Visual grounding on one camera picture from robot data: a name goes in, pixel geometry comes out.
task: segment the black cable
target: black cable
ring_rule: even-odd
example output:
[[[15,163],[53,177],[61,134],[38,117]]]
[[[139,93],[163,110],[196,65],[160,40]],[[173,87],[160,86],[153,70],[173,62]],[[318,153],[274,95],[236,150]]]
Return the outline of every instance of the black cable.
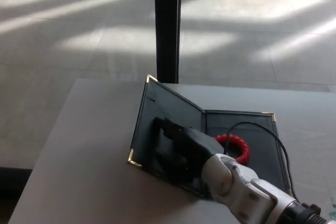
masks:
[[[227,155],[227,150],[228,150],[228,147],[229,147],[229,139],[230,139],[230,133],[231,131],[237,127],[238,125],[241,125],[241,124],[251,124],[251,125],[254,125],[254,126],[257,126],[261,129],[263,129],[264,131],[268,132],[269,134],[271,134],[275,140],[278,142],[278,144],[280,145],[280,147],[282,148],[282,151],[284,152],[284,155],[285,155],[285,159],[286,159],[286,166],[287,166],[287,173],[288,173],[288,178],[289,178],[289,182],[290,182],[290,190],[291,190],[291,193],[293,195],[293,197],[297,200],[298,200],[298,197],[296,196],[295,192],[294,192],[294,185],[293,185],[293,180],[292,180],[292,175],[290,173],[290,166],[289,166],[289,158],[288,158],[288,153],[286,151],[286,148],[285,146],[283,145],[282,141],[278,138],[278,136],[276,134],[274,134],[272,131],[270,131],[269,129],[267,129],[266,127],[258,124],[258,123],[255,123],[255,122],[249,122],[249,121],[245,121],[245,122],[239,122],[239,123],[236,123],[234,124],[233,126],[231,126],[228,130],[227,130],[227,140],[226,140],[226,143],[225,143],[225,149],[224,149],[224,154]]]

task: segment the gold metal corner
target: gold metal corner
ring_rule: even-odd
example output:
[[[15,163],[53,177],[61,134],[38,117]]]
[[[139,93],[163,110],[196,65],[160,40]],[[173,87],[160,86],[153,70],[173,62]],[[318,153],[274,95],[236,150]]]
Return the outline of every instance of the gold metal corner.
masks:
[[[150,74],[147,74],[147,79],[146,79],[146,82],[149,83],[149,80],[152,79],[153,81],[156,81],[158,82],[157,78],[155,77],[152,77]]]
[[[270,115],[271,115],[271,118],[272,118],[272,121],[273,121],[273,122],[276,122],[274,112],[262,112],[262,114],[270,114]]]
[[[138,164],[137,162],[134,162],[134,161],[132,160],[133,152],[134,152],[134,150],[131,149],[131,151],[130,151],[130,155],[128,156],[128,160],[127,160],[127,162],[128,162],[129,164],[131,164],[131,165],[134,165],[134,166],[137,166],[137,167],[141,168],[142,165],[140,165],[140,164]]]

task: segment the red twisted toy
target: red twisted toy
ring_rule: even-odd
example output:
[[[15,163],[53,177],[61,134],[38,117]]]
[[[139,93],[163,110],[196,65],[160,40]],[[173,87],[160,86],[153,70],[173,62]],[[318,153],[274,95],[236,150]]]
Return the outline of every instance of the red twisted toy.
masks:
[[[215,137],[215,140],[219,142],[221,145],[224,145],[224,143],[227,140],[227,136],[226,134],[223,134],[221,136]],[[238,136],[233,136],[231,134],[230,134],[229,141],[230,141],[230,144],[234,144],[238,146],[242,152],[241,155],[238,158],[236,158],[236,161],[240,163],[241,165],[246,165],[250,158],[250,154],[251,154],[251,150],[248,147],[247,143],[242,138]]]

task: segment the black pole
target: black pole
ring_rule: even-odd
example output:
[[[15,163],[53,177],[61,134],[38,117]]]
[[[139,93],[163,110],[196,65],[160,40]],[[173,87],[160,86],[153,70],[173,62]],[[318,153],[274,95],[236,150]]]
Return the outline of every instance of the black pole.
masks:
[[[158,80],[178,83],[181,0],[155,0],[156,71]]]

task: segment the cable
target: cable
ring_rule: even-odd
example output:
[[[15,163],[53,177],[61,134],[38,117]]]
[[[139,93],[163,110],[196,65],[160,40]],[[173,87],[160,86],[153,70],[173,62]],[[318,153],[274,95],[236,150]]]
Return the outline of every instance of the cable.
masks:
[[[298,202],[298,197],[296,196],[295,192],[294,192],[294,185],[293,185],[293,180],[292,180],[292,175],[290,173],[290,163],[289,163],[289,158],[288,158],[288,153],[286,151],[286,148],[285,146],[283,145],[282,141],[278,138],[278,136],[276,134],[274,134],[272,131],[270,131],[269,129],[267,129],[266,127],[258,124],[258,123],[255,123],[255,122],[249,122],[249,121],[245,121],[245,122],[239,122],[239,123],[236,123],[234,124],[233,126],[231,126],[228,130],[227,130],[227,141],[225,143],[225,148],[224,148],[224,154],[227,155],[227,150],[228,150],[228,146],[229,146],[229,139],[230,139],[230,133],[231,131],[237,127],[238,125],[242,125],[242,124],[251,124],[251,125],[254,125],[254,126],[257,126],[261,129],[263,129],[264,131],[268,132],[270,135],[272,135],[275,140],[278,142],[278,144],[280,145],[280,147],[282,148],[282,151],[284,152],[284,155],[285,155],[285,159],[286,159],[286,166],[287,166],[287,173],[288,173],[288,178],[289,178],[289,183],[290,183],[290,190],[291,190],[291,193],[294,197],[294,199],[296,199]]]
[[[219,135],[215,137],[215,140],[224,147],[225,142],[227,141],[227,135]],[[236,158],[236,161],[241,165],[246,165],[248,160],[250,159],[251,154],[251,150],[248,147],[248,144],[242,138],[233,135],[230,135],[230,144],[236,145],[241,151],[241,155]]]

